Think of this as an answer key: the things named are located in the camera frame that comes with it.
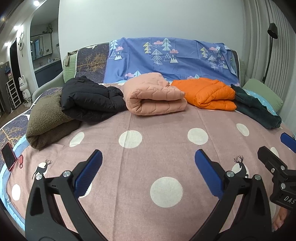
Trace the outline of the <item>right hand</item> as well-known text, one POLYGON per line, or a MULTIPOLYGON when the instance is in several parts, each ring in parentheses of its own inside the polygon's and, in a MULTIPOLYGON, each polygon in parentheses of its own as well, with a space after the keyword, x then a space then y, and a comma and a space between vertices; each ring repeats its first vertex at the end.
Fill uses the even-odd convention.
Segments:
POLYGON ((285 219, 289 216, 290 211, 286 208, 280 207, 276 217, 273 221, 273 230, 278 230, 284 223, 285 219))

